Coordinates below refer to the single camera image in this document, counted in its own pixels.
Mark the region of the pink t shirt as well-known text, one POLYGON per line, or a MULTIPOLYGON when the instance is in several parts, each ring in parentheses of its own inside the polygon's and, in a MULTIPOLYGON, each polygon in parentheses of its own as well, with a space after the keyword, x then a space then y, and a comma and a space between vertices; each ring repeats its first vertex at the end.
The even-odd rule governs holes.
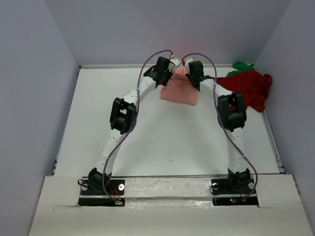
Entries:
POLYGON ((167 85, 163 86, 160 98, 172 102, 196 105, 198 90, 191 85, 186 74, 187 70, 184 67, 177 68, 167 85))

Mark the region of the red t shirt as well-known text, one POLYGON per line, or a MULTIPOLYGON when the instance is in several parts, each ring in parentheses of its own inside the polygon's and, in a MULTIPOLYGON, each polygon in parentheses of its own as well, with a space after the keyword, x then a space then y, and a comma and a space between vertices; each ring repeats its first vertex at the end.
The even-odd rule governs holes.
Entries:
POLYGON ((246 108, 252 107, 261 113, 265 110, 264 101, 269 95, 272 77, 250 70, 228 77, 217 78, 217 83, 232 92, 241 92, 246 108))

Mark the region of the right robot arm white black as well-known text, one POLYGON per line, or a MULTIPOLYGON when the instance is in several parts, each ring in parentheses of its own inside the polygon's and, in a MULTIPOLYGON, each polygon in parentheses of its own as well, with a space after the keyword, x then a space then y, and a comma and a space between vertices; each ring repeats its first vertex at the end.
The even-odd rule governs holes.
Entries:
POLYGON ((212 180, 210 191, 213 195, 248 194, 249 184, 253 183, 249 164, 243 148, 243 128, 247 114, 243 95, 220 86, 216 77, 205 75, 203 64, 199 60, 187 59, 184 62, 186 77, 191 85, 204 95, 213 99, 228 148, 228 176, 212 180))

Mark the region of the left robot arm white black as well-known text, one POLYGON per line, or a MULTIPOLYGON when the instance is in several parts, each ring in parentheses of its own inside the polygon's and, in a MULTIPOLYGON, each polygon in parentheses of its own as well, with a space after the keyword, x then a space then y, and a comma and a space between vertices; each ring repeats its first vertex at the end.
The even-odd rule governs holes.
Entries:
POLYGON ((140 69, 136 87, 124 97, 114 99, 109 119, 110 133, 104 150, 88 178, 78 181, 92 196, 114 199, 109 193, 114 162, 121 144, 136 126, 140 103, 158 86, 166 86, 181 62, 171 55, 169 58, 159 57, 153 66, 144 70, 146 64, 140 69))

